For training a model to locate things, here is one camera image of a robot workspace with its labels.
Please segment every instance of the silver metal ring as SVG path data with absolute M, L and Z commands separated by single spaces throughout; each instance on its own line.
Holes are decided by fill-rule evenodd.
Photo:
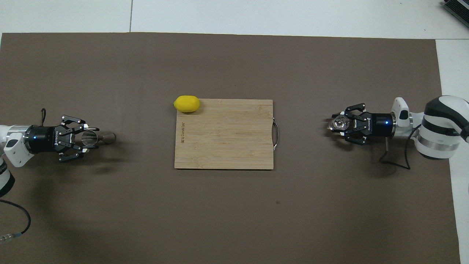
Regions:
M 424 139 L 420 135 L 417 136 L 417 140 L 418 142 L 420 142 L 422 145 L 426 146 L 427 148 L 440 150 L 440 151 L 452 151 L 452 150 L 457 149 L 459 146 L 459 143 L 452 144 L 452 145 L 438 144 L 435 142 L 431 142 L 430 140 Z
M 409 112 L 409 121 L 410 121 L 410 127 L 413 129 L 414 128 L 414 118 L 412 117 L 412 114 L 410 112 Z
M 23 133 L 24 136 L 30 127 L 32 127 L 32 125 L 13 125 L 7 132 L 7 141 L 13 133 Z
M 390 137 L 392 138 L 394 136 L 394 133 L 396 133 L 397 121 L 396 121 L 396 115 L 394 114 L 394 112 L 391 112 L 391 116 L 393 118 L 393 130 L 391 131 Z

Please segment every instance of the wooden cutting board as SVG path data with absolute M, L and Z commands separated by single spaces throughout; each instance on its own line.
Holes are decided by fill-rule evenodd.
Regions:
M 272 100 L 200 99 L 177 111 L 177 169 L 272 170 Z

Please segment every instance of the yellow lemon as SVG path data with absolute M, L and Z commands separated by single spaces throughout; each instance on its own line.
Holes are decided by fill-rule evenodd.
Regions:
M 194 112 L 199 109 L 200 101 L 193 95 L 181 95 L 174 101 L 173 105 L 181 112 Z

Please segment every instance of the brown table mat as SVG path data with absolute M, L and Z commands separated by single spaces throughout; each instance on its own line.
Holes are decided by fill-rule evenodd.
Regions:
M 174 169 L 182 94 L 273 99 L 272 171 Z M 1 124 L 67 114 L 117 142 L 72 163 L 42 153 L 4 198 L 30 230 L 3 263 L 458 263 L 448 161 L 383 140 L 348 146 L 325 119 L 364 102 L 411 111 L 441 95 L 434 40 L 171 33 L 4 33 Z M 403 141 L 390 158 L 403 162 Z M 1 206 L 0 233 L 21 230 Z

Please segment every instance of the white tile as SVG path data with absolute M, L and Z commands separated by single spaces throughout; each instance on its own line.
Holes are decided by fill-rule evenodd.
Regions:
M 469 40 L 437 40 L 443 94 L 469 101 Z M 469 144 L 461 142 L 449 160 L 461 263 L 469 264 Z
M 469 39 L 441 0 L 134 0 L 132 31 Z
M 1 0 L 6 32 L 128 32 L 131 0 Z

